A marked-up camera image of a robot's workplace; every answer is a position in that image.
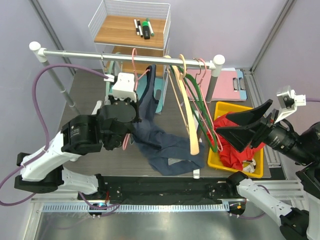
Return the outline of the pink wire hanger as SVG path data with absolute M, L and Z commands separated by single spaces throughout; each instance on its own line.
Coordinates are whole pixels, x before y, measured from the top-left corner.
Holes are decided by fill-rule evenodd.
M 132 63 L 132 67 L 133 67 L 133 73 L 135 76 L 135 80 L 134 80 L 134 91 L 135 92 L 137 91 L 139 80 L 149 71 L 147 69 L 140 77 L 138 77 L 137 68 L 135 65 L 135 56 L 136 55 L 137 55 L 137 49 L 134 47 L 131 52 L 131 63 Z M 127 133 L 124 138 L 122 150 L 125 151 L 127 149 L 128 144 L 130 144 L 130 145 L 132 144 L 131 142 L 132 142 L 132 134 Z
M 190 80 L 194 86 L 194 89 L 196 90 L 196 93 L 198 95 L 198 100 L 196 100 L 196 97 L 194 96 L 194 93 L 191 90 L 188 81 L 185 79 L 184 79 L 184 86 L 186 88 L 187 93 L 192 95 L 194 100 L 194 106 L 199 113 L 200 119 L 197 116 L 195 117 L 198 122 L 198 127 L 197 127 L 198 138 L 200 139 L 202 133 L 204 133 L 204 136 L 207 137 L 209 147 L 213 152 L 216 153 L 218 151 L 222 151 L 222 147 L 219 147 L 218 134 L 214 129 L 214 123 L 213 123 L 212 117 L 210 116 L 210 111 L 206 102 L 206 98 L 204 97 L 203 91 L 201 89 L 203 78 L 207 74 L 207 66 L 205 64 L 205 61 L 202 58 L 193 58 L 193 59 L 196 60 L 199 64 L 200 62 L 204 64 L 204 74 L 202 75 L 199 83 L 197 83 L 196 78 L 194 79 L 193 77 L 191 77 L 191 80 Z

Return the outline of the red t-shirt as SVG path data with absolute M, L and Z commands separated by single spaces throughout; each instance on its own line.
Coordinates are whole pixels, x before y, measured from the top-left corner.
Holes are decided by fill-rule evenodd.
M 225 167 L 240 171 L 243 170 L 243 161 L 254 159 L 254 155 L 265 147 L 265 144 L 261 143 L 257 148 L 250 148 L 248 146 L 244 151 L 238 152 L 222 136 L 219 134 L 217 136 L 218 146 L 222 147 L 222 151 L 218 151 L 220 161 Z

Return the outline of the white tank top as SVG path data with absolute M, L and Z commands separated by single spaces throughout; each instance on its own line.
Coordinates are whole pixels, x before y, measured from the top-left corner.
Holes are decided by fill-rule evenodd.
M 247 173 L 254 173 L 257 167 L 257 163 L 254 158 L 245 160 L 242 162 L 242 170 Z

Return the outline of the wooden hanger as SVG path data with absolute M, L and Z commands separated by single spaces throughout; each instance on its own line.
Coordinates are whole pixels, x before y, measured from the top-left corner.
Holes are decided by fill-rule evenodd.
M 180 105 L 179 98 L 176 93 L 176 89 L 173 85 L 173 81 L 172 81 L 171 76 L 169 76 L 169 79 L 171 81 L 171 85 L 172 85 L 172 88 L 173 88 L 173 91 L 175 94 L 175 98 L 176 98 L 176 101 L 177 101 L 177 104 L 178 104 L 178 107 L 180 110 L 180 114 L 182 116 L 182 120 L 184 122 L 186 131 L 189 136 L 190 154 L 192 156 L 195 156 L 200 153 L 200 149 L 199 149 L 199 141 L 197 138 L 197 130 L 196 130 L 196 126 L 195 126 L 194 116 L 193 116 L 192 108 L 191 108 L 191 105 L 189 102 L 189 98 L 188 98 L 185 83 L 184 83 L 184 77 L 186 76 L 187 66 L 186 66 L 185 58 L 182 54 L 179 55 L 179 58 L 182 61 L 183 73 L 180 73 L 180 71 L 178 70 L 178 67 L 176 65 L 171 64 L 170 66 L 172 66 L 172 68 L 173 68 L 172 72 L 174 73 L 179 92 L 183 98 L 186 117 L 185 117 L 184 112 L 182 110 L 182 107 Z

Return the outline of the green plastic hanger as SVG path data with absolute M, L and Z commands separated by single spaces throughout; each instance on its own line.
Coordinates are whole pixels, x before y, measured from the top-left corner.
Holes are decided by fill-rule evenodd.
M 221 151 L 223 148 L 215 132 L 209 107 L 201 90 L 201 84 L 197 82 L 196 78 L 187 73 L 186 67 L 169 65 L 167 70 L 170 80 L 172 79 L 171 74 L 174 74 L 179 92 L 185 104 L 186 114 L 182 110 L 177 91 L 174 88 L 176 102 L 189 136 L 190 154 L 197 155 L 200 152 L 196 139 L 199 139 L 201 135 L 206 137 L 209 147 L 213 152 Z

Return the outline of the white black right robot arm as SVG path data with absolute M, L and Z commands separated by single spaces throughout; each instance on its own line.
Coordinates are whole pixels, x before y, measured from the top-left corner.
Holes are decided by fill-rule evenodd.
M 231 126 L 218 127 L 216 132 L 238 152 L 265 144 L 292 160 L 301 169 L 295 175 L 305 192 L 308 209 L 299 209 L 277 200 L 241 171 L 226 179 L 226 193 L 243 197 L 267 214 L 287 240 L 318 240 L 320 238 L 320 124 L 311 125 L 298 134 L 282 111 L 273 109 L 271 99 L 262 105 L 225 114 Z

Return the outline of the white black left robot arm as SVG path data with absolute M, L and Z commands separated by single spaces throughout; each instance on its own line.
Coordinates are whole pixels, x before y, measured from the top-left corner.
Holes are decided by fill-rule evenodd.
M 123 145 L 126 134 L 133 133 L 140 122 L 139 103 L 109 96 L 110 104 L 97 109 L 95 114 L 78 115 L 66 123 L 61 131 L 33 154 L 19 153 L 20 173 L 14 188 L 34 194 L 69 190 L 91 195 L 100 200 L 107 188 L 100 174 L 83 175 L 63 165 L 102 149 L 112 151 Z

